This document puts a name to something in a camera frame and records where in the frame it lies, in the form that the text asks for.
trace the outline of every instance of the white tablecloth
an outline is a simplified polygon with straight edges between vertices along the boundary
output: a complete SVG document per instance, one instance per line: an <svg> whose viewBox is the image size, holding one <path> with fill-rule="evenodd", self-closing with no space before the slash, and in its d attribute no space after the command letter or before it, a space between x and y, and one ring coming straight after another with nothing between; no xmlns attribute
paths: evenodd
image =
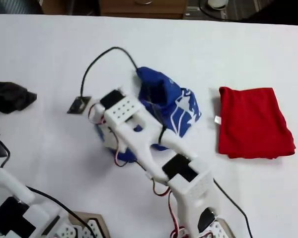
<svg viewBox="0 0 298 238"><path fill-rule="evenodd" d="M0 113L0 139L12 153L6 169L73 210L102 214L113 238L169 236L167 198L152 193L137 165L114 166L86 115L66 114L85 69L111 46L195 92L202 117L185 140L247 213L254 237L298 237L298 26L0 15L0 81L38 94L24 111ZM135 92L134 74L123 53L111 52L90 71L85 94L96 99L118 86ZM213 102L220 86L273 87L296 154L275 160L217 154ZM0 190L0 201L6 195ZM219 197L236 237L248 237L242 215Z"/></svg>

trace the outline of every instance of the red cloth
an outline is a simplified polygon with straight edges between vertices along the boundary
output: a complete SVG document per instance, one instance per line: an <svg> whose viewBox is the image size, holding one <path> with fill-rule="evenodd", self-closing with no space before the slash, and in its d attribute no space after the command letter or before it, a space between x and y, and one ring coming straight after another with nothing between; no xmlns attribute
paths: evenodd
<svg viewBox="0 0 298 238"><path fill-rule="evenodd" d="M272 88L237 91L221 87L220 95L220 154L273 159L295 153L292 133Z"/></svg>

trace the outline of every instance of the wooden furniture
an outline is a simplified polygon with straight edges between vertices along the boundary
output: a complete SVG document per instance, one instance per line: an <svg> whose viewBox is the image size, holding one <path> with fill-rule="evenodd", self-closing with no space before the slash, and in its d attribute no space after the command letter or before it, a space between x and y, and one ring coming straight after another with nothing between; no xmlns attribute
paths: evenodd
<svg viewBox="0 0 298 238"><path fill-rule="evenodd" d="M186 0L100 0L102 16L182 19Z"/></svg>

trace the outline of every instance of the black cable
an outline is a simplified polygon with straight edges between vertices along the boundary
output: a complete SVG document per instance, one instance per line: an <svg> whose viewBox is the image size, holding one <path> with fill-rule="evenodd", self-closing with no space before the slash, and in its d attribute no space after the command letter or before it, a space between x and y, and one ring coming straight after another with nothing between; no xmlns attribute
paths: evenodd
<svg viewBox="0 0 298 238"><path fill-rule="evenodd" d="M87 73L89 72L89 70L92 68L92 66L93 66L93 65L94 65L100 58L102 58L105 54L107 54L108 52L110 52L110 51L112 51L112 50L114 50L114 49L123 51L123 52L129 57L130 61L133 63L133 65L134 65L134 67L135 67L135 69L136 69L136 71L137 71L138 67L137 67L135 61L133 60L133 58L130 56L130 54L129 54L125 49L123 49L123 48L121 48L121 47L117 47L117 46L111 47L111 48L109 48L108 50L106 50L106 51L104 51L103 53L101 53L99 56L97 56L97 58L94 59L92 63L90 63L90 65L88 66L87 70L85 71L85 74L84 74L84 76L83 76L83 80L82 80L82 82L81 82L81 86L80 86L80 98L81 98L81 99L83 98L84 84L85 84L85 80L86 80Z"/></svg>
<svg viewBox="0 0 298 238"><path fill-rule="evenodd" d="M0 165L0 168L3 168L5 166L5 164L9 161L11 152L9 151L9 149L5 146L5 144L1 140L0 140L0 145L6 150L6 153L7 153L6 159Z"/></svg>
<svg viewBox="0 0 298 238"><path fill-rule="evenodd" d="M71 209L69 209L67 206L65 206L63 203L61 203L59 200L55 199L54 197L52 197L44 192L36 190L35 188L28 187L28 186L27 186L27 188L29 190L31 190L32 192L40 194L40 195L52 200L56 204L58 204L60 207L62 207L64 210L66 210L69 214L71 214L74 218L76 218L79 222L81 222L84 226L86 226L87 229L90 231L90 234L93 236L93 238L97 238L96 235L94 234L92 228L89 226L89 224L87 224L85 221L83 221L82 218L80 218L78 215L76 215L75 212L73 212Z"/></svg>
<svg viewBox="0 0 298 238"><path fill-rule="evenodd" d="M9 161L11 153L10 153L9 149L5 146L5 144L1 140L0 140L0 145L6 150L6 153L7 153L6 159L0 165L0 167L3 168L5 166L5 164Z"/></svg>
<svg viewBox="0 0 298 238"><path fill-rule="evenodd" d="M228 21L228 22L241 22L241 20L234 20L234 19L223 19L223 18L220 18L220 17L217 17L217 16L213 16L212 14L209 14L207 11L205 11L202 7L201 7L201 2L202 0L198 0L199 1L199 9L200 11L205 14L206 16L210 17L210 18L213 18L215 20L218 20L218 21Z"/></svg>
<svg viewBox="0 0 298 238"><path fill-rule="evenodd" d="M128 58L130 59L131 63L134 65L136 72L138 71L138 67L137 67L137 65L136 65L136 63L135 63L135 61L134 61L134 59L131 57L131 55L128 53L128 51L126 51L125 49L123 49L123 48L121 48L121 47L114 46L114 47L111 47L111 48L105 50L103 53L101 53L99 56L97 56L96 59L94 59L92 63L90 63L90 65L88 66L87 70L85 71L85 74L84 74L84 76L83 76L83 80L82 80L82 82L81 82L81 86L80 86L80 98L81 98L81 100L82 100L82 98L83 98L84 84L85 84L86 76L87 76L89 70L93 67L93 65L94 65L100 58L102 58L105 54L107 54L108 52L110 52L110 51L112 51L112 50L115 50L115 49L123 51L123 52L128 56ZM163 133L164 133L165 130L166 130L166 126L165 126L165 124L163 123L163 120L162 120L161 115L159 115L159 114L157 113L154 104L151 102L150 91L149 91L148 88L147 88L147 90L148 90L148 95L149 95L149 102L150 102L150 104L151 104L153 113L155 114L157 120L160 121L160 123L162 124L162 130L161 130L161 133L160 133L160 136L159 136L159 140L158 140L158 142L159 142L159 144L160 144L160 143L161 143L161 138L162 138L162 136L163 136Z"/></svg>
<svg viewBox="0 0 298 238"><path fill-rule="evenodd" d="M236 202L233 201L233 199L230 198L230 196L223 190L223 188L221 188L221 186L218 184L218 182L216 182L215 179L213 179L213 181L216 184L216 186L219 188L219 190L221 190L221 192L231 201L231 203L233 203L233 205L243 214L243 216L245 218L245 221L246 221L246 225L247 225L249 236L251 238L253 238L252 232L250 231L250 227L249 227L249 223L248 223L248 218L247 218L247 215L245 214L245 212L237 205Z"/></svg>

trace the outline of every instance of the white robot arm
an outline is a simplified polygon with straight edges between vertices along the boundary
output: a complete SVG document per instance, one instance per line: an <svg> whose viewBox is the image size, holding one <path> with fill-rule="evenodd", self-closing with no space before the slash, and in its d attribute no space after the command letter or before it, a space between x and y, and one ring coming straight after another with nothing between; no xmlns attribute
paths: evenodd
<svg viewBox="0 0 298 238"><path fill-rule="evenodd" d="M36 204L34 193L1 167L0 188L12 195L0 206L0 237L54 237L64 229L75 237L66 211L49 200Z"/></svg>
<svg viewBox="0 0 298 238"><path fill-rule="evenodd" d="M150 146L157 144L162 125L137 98L123 94L117 97L117 92L121 93L114 90L100 100L100 104L95 107L95 115L103 115L105 126L111 128L119 140L131 149L138 162L156 182L171 188L177 200L180 224L186 228L190 237L203 236L214 221L207 218L210 212L214 217L219 212L210 167L170 129L163 133L161 145L177 154L162 166L156 163ZM131 125L135 124L140 125L142 130L134 131Z"/></svg>
<svg viewBox="0 0 298 238"><path fill-rule="evenodd" d="M106 97L109 103L98 104L97 113L104 116L105 126L132 150L153 180L170 187L177 201L180 225L185 227L188 236L206 237L209 231L216 234L217 230L221 232L221 237L232 237L216 221L218 200L207 163L173 131L167 129L162 135L161 145L177 154L164 165L159 165L149 148L159 141L162 125L137 98L122 95L122 98L117 99L111 93ZM140 125L142 130L134 131L131 121ZM0 206L0 236L75 238L75 230L66 211L48 200L35 203L34 193L1 167L0 187L13 195Z"/></svg>

